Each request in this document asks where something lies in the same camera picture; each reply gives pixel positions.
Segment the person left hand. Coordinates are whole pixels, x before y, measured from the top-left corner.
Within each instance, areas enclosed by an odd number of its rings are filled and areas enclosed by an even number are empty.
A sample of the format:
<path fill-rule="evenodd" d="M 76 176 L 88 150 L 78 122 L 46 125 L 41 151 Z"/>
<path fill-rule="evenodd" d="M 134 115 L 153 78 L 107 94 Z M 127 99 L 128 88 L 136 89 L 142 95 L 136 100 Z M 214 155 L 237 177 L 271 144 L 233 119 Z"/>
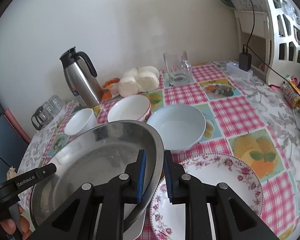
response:
<path fill-rule="evenodd" d="M 24 209 L 19 204 L 15 204 L 13 207 L 14 210 L 18 208 L 19 218 L 17 219 L 17 221 L 11 218 L 7 218 L 0 221 L 0 225 L 8 235 L 13 235 L 16 230 L 20 229 L 22 233 L 22 239 L 28 239 L 32 234 L 32 231 L 30 229 L 29 221 L 22 215 Z"/>

